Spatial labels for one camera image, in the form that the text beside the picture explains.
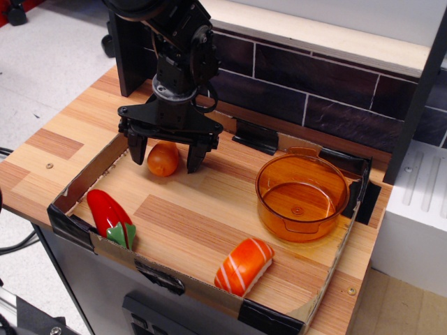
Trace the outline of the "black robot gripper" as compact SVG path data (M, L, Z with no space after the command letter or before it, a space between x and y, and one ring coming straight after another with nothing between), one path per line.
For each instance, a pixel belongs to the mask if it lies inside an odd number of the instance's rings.
M157 77L147 102L118 109L119 132L128 138L132 160L142 165L149 138L189 144L186 160L188 173L201 166L207 152L216 149L223 126L199 111L197 90L181 93L169 89Z

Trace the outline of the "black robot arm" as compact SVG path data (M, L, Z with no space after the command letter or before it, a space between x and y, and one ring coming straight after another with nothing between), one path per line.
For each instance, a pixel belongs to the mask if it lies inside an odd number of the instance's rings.
M199 1L106 1L118 17L142 22L152 30L157 57L152 95L141 105L120 107L119 132L128 139L134 162L142 164L147 140L154 138L187 144L186 166L195 172L206 154L216 149L223 127L196 101L206 89L213 101L217 92L210 80L220 62L213 44L210 15Z

